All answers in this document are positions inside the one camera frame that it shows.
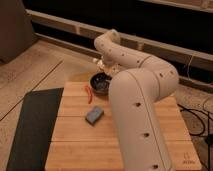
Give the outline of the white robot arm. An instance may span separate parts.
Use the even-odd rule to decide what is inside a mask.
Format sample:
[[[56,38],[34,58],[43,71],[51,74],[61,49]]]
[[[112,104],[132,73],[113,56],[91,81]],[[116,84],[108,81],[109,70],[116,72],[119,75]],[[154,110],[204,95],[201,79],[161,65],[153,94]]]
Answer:
[[[124,69],[109,86],[109,104],[125,171],[175,171],[154,103],[171,95],[179,84],[176,68],[152,54],[120,44],[109,30],[94,40],[103,64]]]

